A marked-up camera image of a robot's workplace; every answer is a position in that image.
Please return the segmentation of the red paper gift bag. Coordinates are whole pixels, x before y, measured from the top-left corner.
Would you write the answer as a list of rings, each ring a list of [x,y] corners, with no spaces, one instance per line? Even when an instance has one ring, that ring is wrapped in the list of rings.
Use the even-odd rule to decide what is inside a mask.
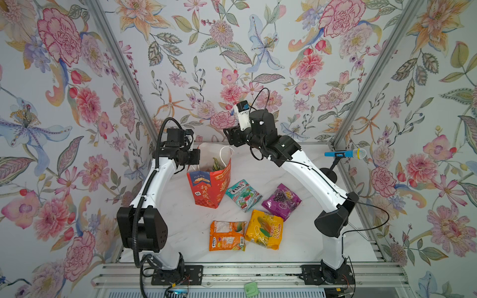
[[[188,167],[187,177],[195,204],[216,209],[231,181],[232,155],[228,145],[202,143],[198,145],[198,165]]]

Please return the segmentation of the green snack packet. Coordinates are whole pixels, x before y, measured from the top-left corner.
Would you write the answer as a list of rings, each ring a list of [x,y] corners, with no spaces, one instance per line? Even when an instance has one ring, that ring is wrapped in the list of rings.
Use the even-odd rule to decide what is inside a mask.
[[[226,195],[231,198],[243,212],[248,212],[263,197],[246,180],[240,180],[228,188]]]

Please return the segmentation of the purple grape candy bag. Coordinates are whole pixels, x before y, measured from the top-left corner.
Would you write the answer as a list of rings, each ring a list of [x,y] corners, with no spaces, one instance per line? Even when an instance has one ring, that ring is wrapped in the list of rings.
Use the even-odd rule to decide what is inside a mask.
[[[262,206],[272,215],[287,221],[291,213],[302,203],[299,196],[284,184],[280,184]]]

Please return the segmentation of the yellow candy bag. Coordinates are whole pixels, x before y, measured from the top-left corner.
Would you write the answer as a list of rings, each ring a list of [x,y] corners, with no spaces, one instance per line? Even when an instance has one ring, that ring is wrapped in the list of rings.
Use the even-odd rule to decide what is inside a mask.
[[[284,221],[262,211],[253,210],[245,233],[247,242],[278,250],[283,237]]]

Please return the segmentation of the orange snack packet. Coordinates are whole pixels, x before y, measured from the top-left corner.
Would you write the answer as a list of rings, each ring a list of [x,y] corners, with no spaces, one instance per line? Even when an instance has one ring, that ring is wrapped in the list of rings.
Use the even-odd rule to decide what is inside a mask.
[[[209,231],[209,251],[245,251],[247,222],[213,221]]]

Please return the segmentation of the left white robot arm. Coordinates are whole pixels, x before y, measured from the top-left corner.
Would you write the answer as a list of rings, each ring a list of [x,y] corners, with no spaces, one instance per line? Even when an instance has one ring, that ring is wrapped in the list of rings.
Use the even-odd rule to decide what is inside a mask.
[[[138,195],[129,206],[118,210],[122,244],[133,251],[137,267],[140,266],[141,252],[147,261],[163,271],[179,267],[180,252],[166,243],[168,227],[160,214],[160,203],[173,175],[188,165],[199,163],[200,150],[193,147],[194,141],[193,130],[169,128],[166,141],[153,154],[151,169]]]

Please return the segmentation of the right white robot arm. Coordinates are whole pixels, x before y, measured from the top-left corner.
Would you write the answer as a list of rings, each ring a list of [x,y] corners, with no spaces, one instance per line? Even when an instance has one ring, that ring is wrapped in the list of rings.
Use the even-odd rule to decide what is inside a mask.
[[[323,211],[314,221],[323,235],[322,264],[337,271],[345,264],[343,228],[358,202],[354,192],[338,187],[308,158],[292,137],[279,135],[275,118],[267,109],[251,110],[248,104],[234,107],[238,125],[224,129],[230,145],[248,145],[262,156],[294,176],[313,196]]]

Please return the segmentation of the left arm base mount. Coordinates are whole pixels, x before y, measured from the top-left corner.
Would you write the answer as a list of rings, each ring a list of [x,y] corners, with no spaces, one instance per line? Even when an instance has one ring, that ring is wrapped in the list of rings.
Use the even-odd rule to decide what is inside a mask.
[[[151,285],[172,286],[173,284],[185,286],[200,286],[203,278],[203,265],[184,265],[174,270],[156,269],[152,275]]]

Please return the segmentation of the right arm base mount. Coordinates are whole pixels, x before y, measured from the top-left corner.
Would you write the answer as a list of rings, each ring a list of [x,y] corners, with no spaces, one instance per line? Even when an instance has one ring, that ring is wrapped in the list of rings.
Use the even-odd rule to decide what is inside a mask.
[[[319,264],[301,265],[301,273],[298,278],[305,285],[344,285],[355,284],[355,276],[352,267],[346,261],[338,269],[333,269],[323,261]]]

